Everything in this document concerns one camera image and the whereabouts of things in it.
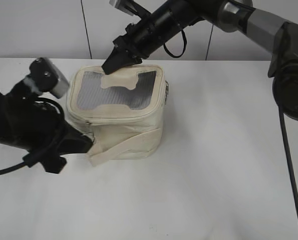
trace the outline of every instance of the beige bag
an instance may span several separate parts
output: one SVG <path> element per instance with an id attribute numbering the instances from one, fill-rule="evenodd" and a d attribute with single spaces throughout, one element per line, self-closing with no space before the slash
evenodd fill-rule
<path id="1" fill-rule="evenodd" d="M 151 155 L 161 141 L 167 95 L 158 66 L 126 67 L 111 75 L 98 66 L 80 69 L 67 110 L 69 121 L 95 139 L 88 153 L 92 165 Z"/>

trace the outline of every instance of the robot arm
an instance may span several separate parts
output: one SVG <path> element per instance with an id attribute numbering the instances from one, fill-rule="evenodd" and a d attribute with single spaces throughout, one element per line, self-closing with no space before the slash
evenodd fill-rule
<path id="1" fill-rule="evenodd" d="M 50 92 L 58 99 L 69 89 L 63 74 L 47 58 L 38 58 L 30 74 L 6 95 L 0 93 L 0 144 L 27 150 L 23 163 L 0 170 L 0 175 L 41 163 L 48 173 L 59 174 L 66 165 L 61 157 L 86 153 L 93 141 L 64 119 L 61 106 L 39 97 Z"/>
<path id="2" fill-rule="evenodd" d="M 280 67 L 280 104 L 289 117 L 298 120 L 298 24 L 253 8 L 251 0 L 168 0 L 152 14 L 133 0 L 110 3 L 141 20 L 128 25 L 126 34 L 114 40 L 114 49 L 102 66 L 106 74 L 140 64 L 187 26 L 207 20 L 225 32 L 240 31 L 272 54 L 268 76 L 274 77 Z M 276 92 L 275 81 L 273 93 L 278 101 Z"/>

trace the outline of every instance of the tabletop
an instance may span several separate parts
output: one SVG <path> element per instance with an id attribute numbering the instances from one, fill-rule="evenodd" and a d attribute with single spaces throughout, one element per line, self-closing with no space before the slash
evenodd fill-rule
<path id="1" fill-rule="evenodd" d="M 0 58 L 6 94 L 29 58 Z M 53 59 L 71 78 L 102 60 Z M 96 168 L 67 156 L 0 176 L 0 240 L 296 240 L 297 218 L 266 61 L 145 61 L 170 83 L 157 152 Z M 286 119 L 298 183 L 298 122 Z M 0 145 L 0 169 L 25 151 Z"/>

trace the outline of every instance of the cable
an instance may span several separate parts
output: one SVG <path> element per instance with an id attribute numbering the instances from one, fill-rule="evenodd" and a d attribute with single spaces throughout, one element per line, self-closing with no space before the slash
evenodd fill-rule
<path id="1" fill-rule="evenodd" d="M 14 172 L 14 171 L 17 171 L 21 168 L 24 168 L 26 166 L 26 163 L 25 162 L 22 162 L 18 165 L 15 165 L 15 166 L 12 166 L 12 167 L 9 167 L 9 168 L 6 168 L 6 169 L 3 169 L 3 170 L 0 170 L 0 176 L 1 175 L 5 175 L 5 174 L 9 174 L 11 172 Z"/>
<path id="2" fill-rule="evenodd" d="M 290 153 L 290 146 L 288 142 L 288 136 L 287 136 L 287 131 L 285 127 L 285 120 L 284 120 L 284 111 L 283 111 L 283 104 L 282 104 L 282 97 L 281 97 L 281 75 L 282 75 L 282 54 L 283 54 L 283 45 L 284 45 L 284 40 L 286 38 L 286 24 L 283 26 L 284 31 L 283 35 L 281 38 L 281 43 L 279 47 L 279 54 L 277 58 L 277 73 L 276 73 L 276 81 L 278 82 L 278 88 L 277 88 L 277 93 L 278 93 L 278 108 L 279 108 L 279 120 L 280 120 L 280 126 L 281 126 L 281 134 L 282 134 L 282 139 L 283 139 L 283 145 L 284 145 L 284 151 L 285 151 L 285 156 L 287 160 L 287 166 L 288 166 L 288 171 L 289 171 L 289 178 L 290 178 L 290 183 L 291 183 L 291 188 L 292 188 L 292 194 L 293 194 L 293 200 L 294 200 L 294 205 L 295 205 L 295 210 L 298 218 L 298 190 L 297 190 L 297 184 L 295 181 L 295 176 L 294 176 L 294 169 L 293 169 L 293 164 L 292 164 L 292 159 L 291 159 L 291 153 Z"/>
<path id="3" fill-rule="evenodd" d="M 206 60 L 206 61 L 208 60 L 208 57 L 209 57 L 210 45 L 211 45 L 212 35 L 213 35 L 213 29 L 214 29 L 214 24 L 212 24 L 211 33 L 210 33 L 210 38 L 209 38 L 209 43 L 208 43 L 207 54 L 205 55 L 205 60 Z"/>
<path id="4" fill-rule="evenodd" d="M 59 129 L 58 129 L 57 135 L 53 138 L 52 142 L 50 143 L 50 146 L 51 146 L 52 144 L 58 142 L 60 140 L 61 136 L 62 136 L 62 132 L 63 132 L 63 129 L 64 129 L 64 121 L 65 121 L 64 111 L 63 111 L 60 104 L 58 104 L 56 101 L 53 101 L 53 100 L 48 99 L 48 98 L 40 97 L 40 98 L 36 99 L 35 102 L 42 102 L 42 103 L 48 103 L 48 104 L 54 105 L 59 111 L 59 115 L 60 115 Z M 0 176 L 5 175 L 5 174 L 9 174 L 9 173 L 14 172 L 14 171 L 17 171 L 17 170 L 19 170 L 23 167 L 26 167 L 26 166 L 27 166 L 27 163 L 22 162 L 18 165 L 15 165 L 15 166 L 12 166 L 12 167 L 9 167 L 9 168 L 6 168 L 6 169 L 2 169 L 2 170 L 0 170 Z"/>
<path id="5" fill-rule="evenodd" d="M 92 51 L 91 51 L 91 46 L 90 46 L 90 40 L 89 40 L 89 33 L 88 33 L 88 28 L 87 28 L 87 22 L 85 20 L 85 14 L 84 14 L 84 7 L 83 7 L 83 0 L 81 0 L 81 8 L 82 8 L 82 14 L 83 14 L 83 21 L 84 21 L 84 27 L 85 27 L 85 33 L 87 35 L 87 40 L 88 40 L 88 46 L 89 46 L 89 52 L 90 52 L 90 58 L 92 58 Z"/>
<path id="6" fill-rule="evenodd" d="M 182 51 L 182 53 L 181 53 L 180 55 L 178 55 L 178 56 L 173 55 L 173 54 L 169 51 L 169 49 L 167 48 L 166 44 L 163 45 L 164 50 L 166 51 L 166 53 L 167 53 L 169 56 L 171 56 L 172 58 L 174 58 L 174 59 L 179 59 L 180 57 L 182 57 L 182 56 L 184 55 L 186 49 L 187 49 L 188 40 L 187 40 L 187 37 L 186 37 L 186 35 L 185 35 L 184 30 L 182 30 L 181 33 L 182 33 L 182 39 L 183 39 L 183 51 Z"/>

